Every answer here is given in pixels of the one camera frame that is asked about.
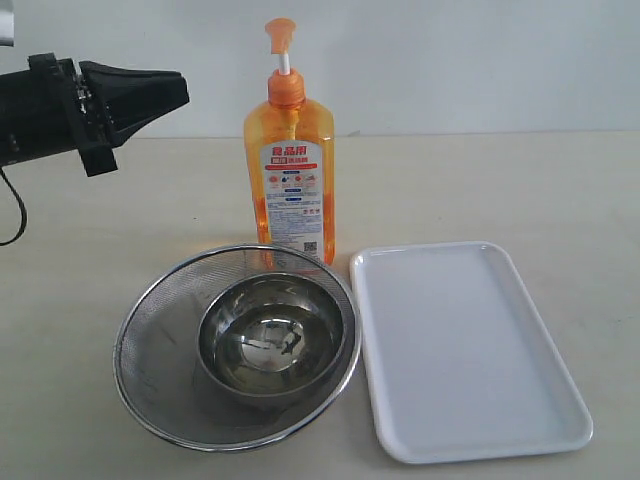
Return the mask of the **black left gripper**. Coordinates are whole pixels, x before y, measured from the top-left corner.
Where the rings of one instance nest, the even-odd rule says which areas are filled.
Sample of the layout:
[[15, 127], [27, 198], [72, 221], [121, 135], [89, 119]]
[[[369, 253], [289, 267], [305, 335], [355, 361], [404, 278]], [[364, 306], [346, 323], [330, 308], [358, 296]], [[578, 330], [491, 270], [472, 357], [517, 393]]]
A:
[[[3, 167], [76, 151], [89, 177], [117, 169], [114, 148], [190, 98], [177, 71], [130, 70], [54, 54], [28, 58], [29, 68], [1, 76]], [[101, 102], [99, 107], [94, 96]], [[133, 98], [150, 103], [116, 103]]]

